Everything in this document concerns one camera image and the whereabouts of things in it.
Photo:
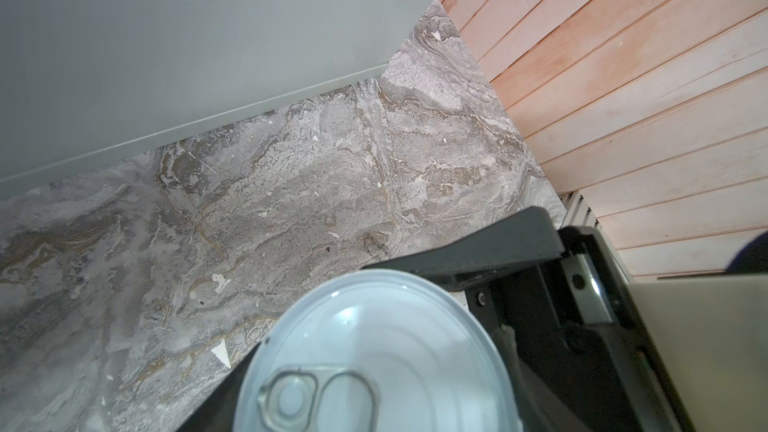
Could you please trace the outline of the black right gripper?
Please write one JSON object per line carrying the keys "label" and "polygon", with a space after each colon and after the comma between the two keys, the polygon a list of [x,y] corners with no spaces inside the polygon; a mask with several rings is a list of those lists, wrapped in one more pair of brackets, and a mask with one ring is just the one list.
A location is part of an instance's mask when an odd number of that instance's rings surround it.
{"label": "black right gripper", "polygon": [[692,431],[601,234],[529,207],[435,249],[366,265],[464,290],[500,352],[515,330],[520,358],[589,431]]}

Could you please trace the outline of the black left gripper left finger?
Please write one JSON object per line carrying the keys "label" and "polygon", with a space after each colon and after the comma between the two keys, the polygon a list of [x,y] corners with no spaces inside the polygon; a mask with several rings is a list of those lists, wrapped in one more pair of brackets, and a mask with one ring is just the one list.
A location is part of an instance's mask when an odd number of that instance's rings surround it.
{"label": "black left gripper left finger", "polygon": [[231,432],[238,396],[257,344],[227,375],[225,380],[184,421],[177,432]]}

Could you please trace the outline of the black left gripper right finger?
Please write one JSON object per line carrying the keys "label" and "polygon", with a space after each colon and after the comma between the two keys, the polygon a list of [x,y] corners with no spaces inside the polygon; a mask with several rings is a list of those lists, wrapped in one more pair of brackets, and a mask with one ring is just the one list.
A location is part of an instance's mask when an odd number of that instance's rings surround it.
{"label": "black left gripper right finger", "polygon": [[524,431],[589,431],[589,428],[520,358],[515,330],[500,327],[500,355],[514,390]]}

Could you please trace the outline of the short white-top can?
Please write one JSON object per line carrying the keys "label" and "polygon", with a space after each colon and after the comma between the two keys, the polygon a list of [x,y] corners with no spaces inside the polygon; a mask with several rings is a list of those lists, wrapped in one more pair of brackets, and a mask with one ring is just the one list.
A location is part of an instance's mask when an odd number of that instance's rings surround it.
{"label": "short white-top can", "polygon": [[332,279],[290,307],[248,367],[237,431],[519,431],[491,337],[405,272]]}

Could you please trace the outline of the grey metal cabinet box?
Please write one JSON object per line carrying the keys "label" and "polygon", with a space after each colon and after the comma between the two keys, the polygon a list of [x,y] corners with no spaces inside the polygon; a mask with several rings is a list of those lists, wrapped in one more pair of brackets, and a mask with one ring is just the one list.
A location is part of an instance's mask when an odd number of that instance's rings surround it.
{"label": "grey metal cabinet box", "polygon": [[377,76],[432,1],[1,0],[1,193]]}

